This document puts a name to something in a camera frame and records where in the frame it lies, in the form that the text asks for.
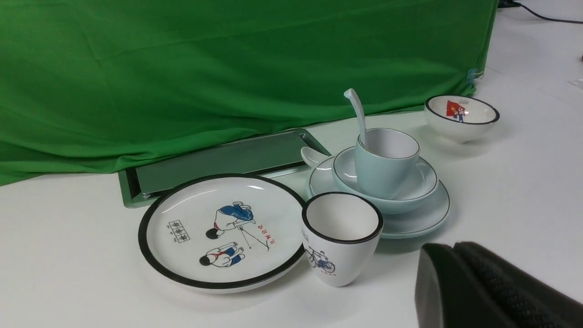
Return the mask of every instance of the ceramic spoon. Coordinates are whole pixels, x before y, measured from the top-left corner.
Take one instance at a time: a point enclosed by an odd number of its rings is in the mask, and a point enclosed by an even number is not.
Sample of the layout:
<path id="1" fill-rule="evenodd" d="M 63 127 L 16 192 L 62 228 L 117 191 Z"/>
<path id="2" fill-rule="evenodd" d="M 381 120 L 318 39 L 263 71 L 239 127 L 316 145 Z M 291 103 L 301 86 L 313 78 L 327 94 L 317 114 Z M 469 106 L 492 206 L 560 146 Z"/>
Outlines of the ceramic spoon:
<path id="1" fill-rule="evenodd" d="M 350 88 L 344 91 L 344 97 L 348 98 L 356 112 L 356 118 L 359 121 L 360 127 L 360 142 L 366 148 L 366 122 L 364 118 L 364 109 L 362 103 L 360 103 L 359 96 L 356 94 L 354 89 Z"/>
<path id="2" fill-rule="evenodd" d="M 330 156 L 326 156 L 310 147 L 302 147 L 300 150 L 301 158 L 311 168 L 317 167 Z"/>

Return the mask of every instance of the printed illustration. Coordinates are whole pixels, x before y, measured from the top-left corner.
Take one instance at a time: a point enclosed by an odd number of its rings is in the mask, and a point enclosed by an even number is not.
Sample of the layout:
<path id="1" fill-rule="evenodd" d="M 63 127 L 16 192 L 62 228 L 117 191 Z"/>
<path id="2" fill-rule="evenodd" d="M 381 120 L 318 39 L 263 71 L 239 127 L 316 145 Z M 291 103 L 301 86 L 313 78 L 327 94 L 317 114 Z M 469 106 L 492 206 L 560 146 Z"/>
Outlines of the printed illustration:
<path id="1" fill-rule="evenodd" d="M 206 252 L 206 255 L 201 257 L 199 262 L 205 267 L 213 265 L 215 267 L 228 268 L 245 258 L 245 255 L 243 255 L 244 250 L 243 247 L 237 248 L 236 242 L 228 243 Z"/>
<path id="2" fill-rule="evenodd" d="M 308 238 L 308 235 L 305 233 L 305 231 L 302 230 L 301 231 L 301 234 L 304 235 L 305 241 L 309 243 L 310 242 L 310 238 Z"/>
<path id="3" fill-rule="evenodd" d="M 466 109 L 458 103 L 447 101 L 446 116 L 457 118 L 458 121 L 463 122 L 463 117 L 466 116 Z"/>
<path id="4" fill-rule="evenodd" d="M 265 242 L 262 242 L 257 237 L 249 233 L 244 229 L 244 225 L 256 224 L 253 212 L 251 211 L 251 206 L 243 204 L 243 202 L 236 201 L 233 205 L 227 205 L 219 208 L 215 213 L 215 223 L 214 227 L 206 231 L 205 235 L 209 239 L 217 239 L 221 237 L 226 231 L 233 230 L 237 228 L 243 235 L 245 242 L 249 249 L 252 249 L 248 238 L 253 238 L 257 240 L 261 245 L 265 246 L 269 250 L 268 241 L 270 244 L 274 244 L 275 240 L 267 233 L 267 230 L 263 226 L 256 226 L 259 231 L 264 234 Z"/>
<path id="5" fill-rule="evenodd" d="M 188 236 L 180 220 L 168 222 L 166 228 L 171 229 L 170 234 L 174 235 L 175 242 L 184 243 L 190 240 L 190 236 Z"/>
<path id="6" fill-rule="evenodd" d="M 317 252 L 309 246 L 308 248 L 309 249 L 305 249 L 304 251 L 312 268 L 321 268 L 326 273 L 333 273 L 336 271 L 336 266 L 328 260 L 324 252 Z"/>

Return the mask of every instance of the green cloth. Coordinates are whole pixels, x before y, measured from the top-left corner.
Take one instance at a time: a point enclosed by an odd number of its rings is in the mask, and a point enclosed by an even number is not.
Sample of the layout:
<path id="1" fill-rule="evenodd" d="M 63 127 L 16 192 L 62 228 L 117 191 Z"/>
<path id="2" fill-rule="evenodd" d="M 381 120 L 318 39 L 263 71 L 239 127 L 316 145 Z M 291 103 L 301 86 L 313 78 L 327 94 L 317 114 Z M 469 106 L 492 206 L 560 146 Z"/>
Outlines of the green cloth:
<path id="1" fill-rule="evenodd" d="M 497 2 L 0 1 L 0 185 L 470 94 Z"/>

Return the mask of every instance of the bowl with red flag print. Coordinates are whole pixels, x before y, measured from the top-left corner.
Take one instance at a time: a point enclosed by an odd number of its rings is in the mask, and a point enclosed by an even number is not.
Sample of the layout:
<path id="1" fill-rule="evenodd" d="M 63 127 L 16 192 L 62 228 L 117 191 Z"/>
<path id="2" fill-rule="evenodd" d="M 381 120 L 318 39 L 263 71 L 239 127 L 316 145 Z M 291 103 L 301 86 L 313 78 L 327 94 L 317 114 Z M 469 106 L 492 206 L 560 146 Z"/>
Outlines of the bowl with red flag print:
<path id="1" fill-rule="evenodd" d="M 454 95 L 427 99 L 424 112 L 432 130 L 457 144 L 479 139 L 500 119 L 500 113 L 490 104 Z"/>

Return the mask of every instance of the red flag print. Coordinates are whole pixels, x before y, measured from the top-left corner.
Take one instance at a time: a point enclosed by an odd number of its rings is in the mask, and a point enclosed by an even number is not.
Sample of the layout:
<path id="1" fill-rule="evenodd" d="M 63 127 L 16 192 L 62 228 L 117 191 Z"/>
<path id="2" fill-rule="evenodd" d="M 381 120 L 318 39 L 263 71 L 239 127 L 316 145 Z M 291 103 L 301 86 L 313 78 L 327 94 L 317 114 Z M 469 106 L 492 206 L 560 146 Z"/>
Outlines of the red flag print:
<path id="1" fill-rule="evenodd" d="M 458 103 L 447 101 L 447 112 L 445 113 L 446 116 L 457 116 L 458 113 L 464 112 L 466 109 L 460 106 Z"/>

